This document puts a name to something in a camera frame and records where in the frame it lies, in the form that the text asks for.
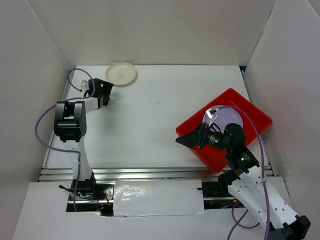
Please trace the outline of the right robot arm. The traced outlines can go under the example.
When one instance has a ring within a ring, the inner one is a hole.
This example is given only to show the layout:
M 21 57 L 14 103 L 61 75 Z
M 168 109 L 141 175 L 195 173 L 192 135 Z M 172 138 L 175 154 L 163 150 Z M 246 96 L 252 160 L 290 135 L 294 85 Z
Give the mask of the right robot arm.
M 303 240 L 311 226 L 310 220 L 299 215 L 281 197 L 245 146 L 245 140 L 242 127 L 236 123 L 229 123 L 221 133 L 211 131 L 203 122 L 175 141 L 192 150 L 210 146 L 225 151 L 230 170 L 219 179 L 219 193 L 239 200 L 264 229 L 266 240 Z

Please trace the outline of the purple plate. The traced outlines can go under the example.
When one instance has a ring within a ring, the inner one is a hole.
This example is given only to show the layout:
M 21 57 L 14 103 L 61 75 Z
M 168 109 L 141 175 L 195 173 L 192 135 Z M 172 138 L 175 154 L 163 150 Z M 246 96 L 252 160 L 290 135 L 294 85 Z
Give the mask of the purple plate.
M 216 113 L 216 120 L 211 125 L 212 132 L 223 133 L 226 126 L 230 123 L 238 124 L 242 128 L 244 127 L 243 119 L 240 114 L 233 108 L 223 108 Z

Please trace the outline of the cream plate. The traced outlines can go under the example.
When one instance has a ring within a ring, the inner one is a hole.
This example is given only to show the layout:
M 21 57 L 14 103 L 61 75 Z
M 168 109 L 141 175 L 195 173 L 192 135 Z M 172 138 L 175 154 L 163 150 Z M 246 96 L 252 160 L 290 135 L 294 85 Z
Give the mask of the cream plate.
M 137 77 L 137 69 L 129 62 L 116 62 L 110 65 L 105 72 L 106 80 L 115 86 L 126 86 Z

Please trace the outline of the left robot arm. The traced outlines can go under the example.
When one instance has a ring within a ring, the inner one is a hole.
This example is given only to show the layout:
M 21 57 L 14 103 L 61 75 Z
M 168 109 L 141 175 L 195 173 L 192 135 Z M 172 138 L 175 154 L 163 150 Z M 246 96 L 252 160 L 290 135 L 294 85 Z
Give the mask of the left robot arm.
M 113 86 L 110 82 L 94 78 L 85 86 L 83 98 L 58 101 L 55 107 L 53 131 L 62 141 L 63 151 L 68 153 L 72 167 L 73 179 L 69 192 L 88 200 L 97 197 L 99 187 L 85 149 L 87 114 L 109 103 Z

